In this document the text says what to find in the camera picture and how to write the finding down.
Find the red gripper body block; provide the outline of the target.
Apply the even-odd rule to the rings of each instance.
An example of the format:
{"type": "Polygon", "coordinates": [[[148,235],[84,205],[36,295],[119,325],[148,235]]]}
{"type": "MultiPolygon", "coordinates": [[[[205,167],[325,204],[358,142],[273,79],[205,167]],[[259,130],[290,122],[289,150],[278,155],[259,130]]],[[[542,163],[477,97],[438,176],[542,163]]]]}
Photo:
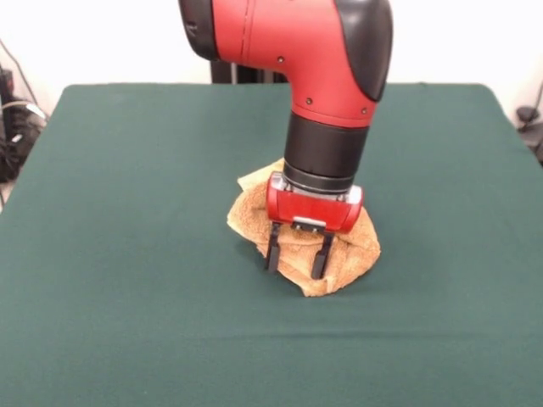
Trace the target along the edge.
{"type": "Polygon", "coordinates": [[[347,233],[357,222],[363,204],[363,190],[353,186],[346,193],[320,194],[289,183],[280,171],[273,171],[266,186],[266,212],[272,221],[307,226],[318,231],[347,233]]]}

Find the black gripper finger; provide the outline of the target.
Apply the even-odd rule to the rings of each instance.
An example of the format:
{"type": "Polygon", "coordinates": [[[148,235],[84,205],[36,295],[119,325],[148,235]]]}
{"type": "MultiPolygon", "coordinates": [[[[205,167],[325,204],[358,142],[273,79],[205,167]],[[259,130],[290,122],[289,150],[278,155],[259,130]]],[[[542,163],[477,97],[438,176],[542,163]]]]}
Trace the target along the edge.
{"type": "Polygon", "coordinates": [[[272,222],[271,232],[269,235],[268,248],[266,253],[266,269],[268,271],[276,271],[278,267],[280,257],[280,246],[278,237],[280,233],[281,224],[278,222],[272,222]]]}
{"type": "Polygon", "coordinates": [[[322,279],[324,277],[327,268],[328,255],[333,244],[333,238],[333,233],[326,232],[323,234],[322,246],[316,253],[311,270],[312,279],[322,279]]]}

